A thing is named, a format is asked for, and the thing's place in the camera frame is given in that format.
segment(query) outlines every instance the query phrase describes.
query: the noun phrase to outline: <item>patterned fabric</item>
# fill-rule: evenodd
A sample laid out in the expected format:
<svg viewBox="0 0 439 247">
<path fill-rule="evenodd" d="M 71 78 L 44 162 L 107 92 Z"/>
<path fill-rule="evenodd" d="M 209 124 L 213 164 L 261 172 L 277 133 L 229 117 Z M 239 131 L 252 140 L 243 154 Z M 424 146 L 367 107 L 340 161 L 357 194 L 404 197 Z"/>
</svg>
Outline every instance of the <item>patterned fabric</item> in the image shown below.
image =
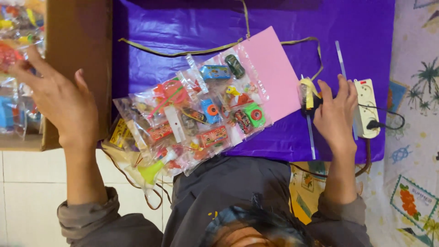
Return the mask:
<svg viewBox="0 0 439 247">
<path fill-rule="evenodd" d="M 386 130 L 384 160 L 357 178 L 374 247 L 439 246 L 438 57 L 439 1 L 396 0 L 388 109 L 402 114 L 406 124 Z M 401 119 L 388 115 L 386 123 L 397 127 Z M 295 164 L 319 174 L 329 167 Z M 293 209 L 309 223 L 325 179 L 291 170 Z"/>
</svg>

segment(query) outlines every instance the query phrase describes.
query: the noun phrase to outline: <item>cardboard box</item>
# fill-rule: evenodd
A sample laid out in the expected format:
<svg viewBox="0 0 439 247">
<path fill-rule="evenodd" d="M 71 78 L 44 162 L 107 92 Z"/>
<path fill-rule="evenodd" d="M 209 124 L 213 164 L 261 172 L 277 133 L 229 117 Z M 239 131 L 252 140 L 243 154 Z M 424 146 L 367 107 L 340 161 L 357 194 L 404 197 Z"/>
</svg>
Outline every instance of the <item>cardboard box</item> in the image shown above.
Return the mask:
<svg viewBox="0 0 439 247">
<path fill-rule="evenodd" d="M 112 2 L 110 0 L 46 0 L 46 61 L 74 82 L 84 69 L 85 81 L 99 110 L 99 137 L 110 126 Z M 58 131 L 46 121 L 43 135 L 0 137 L 0 150 L 43 151 L 59 148 Z"/>
</svg>

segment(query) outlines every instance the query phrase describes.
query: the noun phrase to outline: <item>power strip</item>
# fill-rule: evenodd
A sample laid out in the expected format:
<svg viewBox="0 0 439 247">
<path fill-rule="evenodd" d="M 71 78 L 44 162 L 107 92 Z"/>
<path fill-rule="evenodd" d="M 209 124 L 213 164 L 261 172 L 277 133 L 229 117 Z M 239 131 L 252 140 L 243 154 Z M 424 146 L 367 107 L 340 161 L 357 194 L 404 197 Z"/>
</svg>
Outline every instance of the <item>power strip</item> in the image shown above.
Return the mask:
<svg viewBox="0 0 439 247">
<path fill-rule="evenodd" d="M 374 88 L 372 80 L 354 80 L 355 87 L 358 92 L 358 104 L 376 107 Z M 367 129 L 367 125 L 372 121 L 378 120 L 378 111 L 376 108 L 357 106 L 354 111 L 354 119 L 358 136 L 362 138 L 372 139 L 380 133 L 380 128 Z"/>
</svg>

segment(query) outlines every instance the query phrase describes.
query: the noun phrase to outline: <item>pink cardboard sheet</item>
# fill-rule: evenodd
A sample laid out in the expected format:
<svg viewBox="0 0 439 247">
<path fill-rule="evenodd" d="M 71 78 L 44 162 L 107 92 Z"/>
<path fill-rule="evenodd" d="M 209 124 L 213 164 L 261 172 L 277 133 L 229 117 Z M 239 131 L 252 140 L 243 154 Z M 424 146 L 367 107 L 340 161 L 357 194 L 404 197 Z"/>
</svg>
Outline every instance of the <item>pink cardboard sheet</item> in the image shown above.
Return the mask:
<svg viewBox="0 0 439 247">
<path fill-rule="evenodd" d="M 241 43 L 269 100 L 264 108 L 273 122 L 300 109 L 299 80 L 272 26 Z"/>
</svg>

